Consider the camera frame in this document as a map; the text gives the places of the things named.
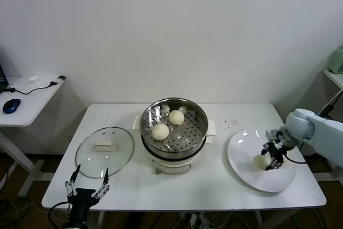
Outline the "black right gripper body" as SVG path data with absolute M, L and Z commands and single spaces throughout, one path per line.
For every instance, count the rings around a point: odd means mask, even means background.
M 277 149 L 274 143 L 269 143 L 269 153 L 271 156 L 271 165 L 282 165 L 284 163 L 282 149 Z

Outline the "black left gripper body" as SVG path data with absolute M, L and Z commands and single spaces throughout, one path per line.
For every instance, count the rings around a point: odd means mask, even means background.
M 76 195 L 68 197 L 68 202 L 72 206 L 69 222 L 83 223 L 86 221 L 90 208 L 98 204 L 95 192 L 95 189 L 77 188 Z

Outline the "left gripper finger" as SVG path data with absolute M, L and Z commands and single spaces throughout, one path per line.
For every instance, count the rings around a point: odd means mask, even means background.
M 78 176 L 79 171 L 80 171 L 80 165 L 78 165 L 76 170 L 72 173 L 69 181 L 65 181 L 67 196 L 76 196 L 77 195 L 76 189 L 74 187 L 74 183 L 76 181 L 76 178 Z
M 109 188 L 110 188 L 110 185 L 109 185 L 109 175 L 108 175 L 108 168 L 107 168 L 105 176 L 103 178 L 102 185 L 91 196 L 94 198 L 103 198 L 104 195 L 109 191 Z

